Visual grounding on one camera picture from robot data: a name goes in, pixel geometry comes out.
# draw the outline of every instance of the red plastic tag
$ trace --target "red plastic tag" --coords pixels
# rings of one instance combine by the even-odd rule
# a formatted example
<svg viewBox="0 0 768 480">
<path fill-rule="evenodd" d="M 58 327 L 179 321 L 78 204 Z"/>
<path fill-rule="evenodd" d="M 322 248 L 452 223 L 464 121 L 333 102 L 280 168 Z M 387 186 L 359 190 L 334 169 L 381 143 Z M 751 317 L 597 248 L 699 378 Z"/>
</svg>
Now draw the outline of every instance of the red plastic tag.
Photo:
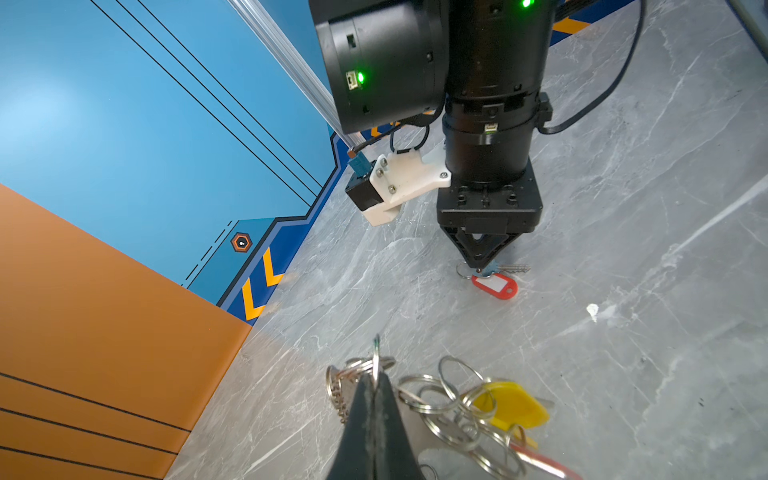
<svg viewBox="0 0 768 480">
<path fill-rule="evenodd" d="M 518 284 L 508 276 L 494 273 L 486 278 L 472 277 L 472 283 L 480 290 L 490 293 L 496 298 L 509 300 L 518 294 Z"/>
</svg>

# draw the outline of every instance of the marble table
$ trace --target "marble table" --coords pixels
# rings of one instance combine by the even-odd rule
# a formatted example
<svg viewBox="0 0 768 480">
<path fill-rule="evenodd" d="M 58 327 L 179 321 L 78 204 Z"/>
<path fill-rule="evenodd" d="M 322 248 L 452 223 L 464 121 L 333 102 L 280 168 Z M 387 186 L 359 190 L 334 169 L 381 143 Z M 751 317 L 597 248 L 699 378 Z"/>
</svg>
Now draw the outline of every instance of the marble table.
<svg viewBox="0 0 768 480">
<path fill-rule="evenodd" d="M 551 49 L 555 120 L 607 87 L 636 19 Z M 531 157 L 545 210 L 501 254 L 532 266 L 511 301 L 456 275 L 434 192 L 373 228 L 342 179 L 167 478 L 324 478 L 324 369 L 376 333 L 393 378 L 450 353 L 554 401 L 530 434 L 584 478 L 768 478 L 768 65 L 724 0 L 650 0 L 624 83 Z"/>
</svg>

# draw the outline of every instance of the robotic arm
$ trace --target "robotic arm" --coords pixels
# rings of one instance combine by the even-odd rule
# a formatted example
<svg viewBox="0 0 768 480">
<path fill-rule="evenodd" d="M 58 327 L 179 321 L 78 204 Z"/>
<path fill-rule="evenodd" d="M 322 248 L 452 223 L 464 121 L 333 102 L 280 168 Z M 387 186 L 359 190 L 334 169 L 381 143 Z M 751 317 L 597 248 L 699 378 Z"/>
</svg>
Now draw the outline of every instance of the robotic arm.
<svg viewBox="0 0 768 480">
<path fill-rule="evenodd" d="M 310 0 L 345 133 L 395 124 L 426 129 L 443 109 L 445 154 L 418 148 L 369 163 L 354 147 L 346 192 L 376 226 L 436 188 L 441 229 L 467 264 L 486 267 L 541 219 L 528 152 L 534 129 L 570 127 L 616 88 L 557 127 L 541 91 L 552 26 L 596 0 Z"/>
</svg>

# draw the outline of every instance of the orange wall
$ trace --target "orange wall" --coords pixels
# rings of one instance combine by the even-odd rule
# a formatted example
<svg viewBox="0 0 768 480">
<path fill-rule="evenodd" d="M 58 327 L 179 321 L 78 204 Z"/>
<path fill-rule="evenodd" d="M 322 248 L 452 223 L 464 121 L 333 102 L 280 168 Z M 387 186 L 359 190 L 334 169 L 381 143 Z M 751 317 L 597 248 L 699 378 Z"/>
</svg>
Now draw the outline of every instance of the orange wall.
<svg viewBox="0 0 768 480">
<path fill-rule="evenodd" d="M 0 478 L 163 478 L 249 331 L 0 185 Z"/>
</svg>

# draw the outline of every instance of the yellow key tag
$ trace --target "yellow key tag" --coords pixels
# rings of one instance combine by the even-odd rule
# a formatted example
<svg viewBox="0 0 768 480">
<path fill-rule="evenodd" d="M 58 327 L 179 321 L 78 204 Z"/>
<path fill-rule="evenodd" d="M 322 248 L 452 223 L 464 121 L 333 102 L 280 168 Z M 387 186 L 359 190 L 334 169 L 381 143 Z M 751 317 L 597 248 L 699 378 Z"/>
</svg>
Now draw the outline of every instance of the yellow key tag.
<svg viewBox="0 0 768 480">
<path fill-rule="evenodd" d="M 490 422 L 497 429 L 507 432 L 513 425 L 533 429 L 549 421 L 547 409 L 517 383 L 493 382 L 486 384 L 485 389 L 496 399 L 496 415 Z M 493 408 L 487 395 L 481 395 L 472 405 L 485 412 Z"/>
</svg>

